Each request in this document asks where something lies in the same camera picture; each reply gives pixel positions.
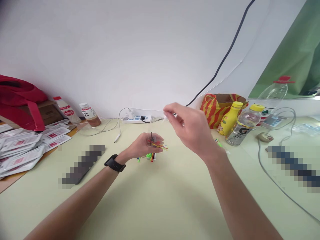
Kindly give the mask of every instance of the plug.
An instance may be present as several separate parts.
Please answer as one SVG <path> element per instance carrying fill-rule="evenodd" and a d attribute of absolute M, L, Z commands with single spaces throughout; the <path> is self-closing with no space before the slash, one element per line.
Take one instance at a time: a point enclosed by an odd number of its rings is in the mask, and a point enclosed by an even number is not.
<path fill-rule="evenodd" d="M 134 119 L 134 114 L 133 111 L 131 109 L 128 110 L 128 112 L 126 113 L 127 117 L 129 119 Z"/>

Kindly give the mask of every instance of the yellow bottle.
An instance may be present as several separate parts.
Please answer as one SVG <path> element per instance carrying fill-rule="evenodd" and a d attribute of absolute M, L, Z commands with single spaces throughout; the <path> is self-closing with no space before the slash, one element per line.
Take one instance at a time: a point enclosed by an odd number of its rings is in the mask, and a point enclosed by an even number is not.
<path fill-rule="evenodd" d="M 233 125 L 236 123 L 238 118 L 238 112 L 240 111 L 243 103 L 241 102 L 233 102 L 231 109 L 227 112 L 221 119 L 221 122 L 218 126 L 218 133 L 223 136 L 227 136 L 231 131 Z"/>

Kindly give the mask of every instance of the hand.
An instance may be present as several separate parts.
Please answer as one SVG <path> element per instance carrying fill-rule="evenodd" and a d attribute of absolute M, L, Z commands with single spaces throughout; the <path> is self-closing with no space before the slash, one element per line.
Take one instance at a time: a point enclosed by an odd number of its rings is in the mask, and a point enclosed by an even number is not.
<path fill-rule="evenodd" d="M 151 133 L 141 133 L 126 150 L 117 156 L 116 162 L 123 165 L 132 158 L 139 158 L 148 153 L 162 152 L 163 150 L 161 148 L 156 148 L 152 145 L 150 147 L 150 142 L 147 142 L 150 140 L 150 137 Z M 163 138 L 158 134 L 152 133 L 152 138 L 156 138 L 156 141 L 159 141 L 161 145 L 163 144 Z"/>
<path fill-rule="evenodd" d="M 163 111 L 183 144 L 199 155 L 205 163 L 225 154 L 215 143 L 203 111 L 178 103 L 165 106 Z"/>

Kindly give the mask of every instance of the red bottle cap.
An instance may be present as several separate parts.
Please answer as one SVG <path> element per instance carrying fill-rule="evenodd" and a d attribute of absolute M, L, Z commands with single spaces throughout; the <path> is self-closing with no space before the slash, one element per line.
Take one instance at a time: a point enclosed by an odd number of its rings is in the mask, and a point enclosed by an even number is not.
<path fill-rule="evenodd" d="M 285 83 L 295 83 L 295 81 L 289 82 L 289 79 L 290 79 L 290 78 L 291 78 L 290 76 L 281 76 L 281 77 L 279 77 L 279 80 L 278 80 L 278 81 L 273 81 L 273 82 L 282 83 L 282 84 L 285 84 Z"/>

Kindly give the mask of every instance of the red and yellow striped bag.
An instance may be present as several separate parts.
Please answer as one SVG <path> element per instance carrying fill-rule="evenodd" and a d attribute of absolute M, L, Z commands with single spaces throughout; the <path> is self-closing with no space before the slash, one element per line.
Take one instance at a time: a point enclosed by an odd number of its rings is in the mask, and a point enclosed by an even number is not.
<path fill-rule="evenodd" d="M 237 94 L 206 94 L 204 96 L 200 109 L 206 114 L 211 129 L 218 127 L 223 115 L 229 112 L 234 101 L 243 103 L 239 114 L 249 105 L 244 97 Z"/>

